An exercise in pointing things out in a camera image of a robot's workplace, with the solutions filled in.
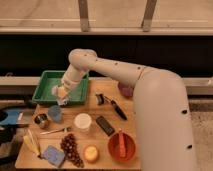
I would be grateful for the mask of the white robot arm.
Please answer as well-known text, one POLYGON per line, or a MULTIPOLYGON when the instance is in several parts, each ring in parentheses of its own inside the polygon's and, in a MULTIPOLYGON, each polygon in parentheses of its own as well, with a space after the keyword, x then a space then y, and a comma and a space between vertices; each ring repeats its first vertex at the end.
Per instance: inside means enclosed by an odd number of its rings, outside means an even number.
POLYGON ((90 70, 133 88, 142 171, 197 171, 187 91, 174 72, 103 59, 90 49, 69 53, 70 65, 53 94, 63 104, 90 70))

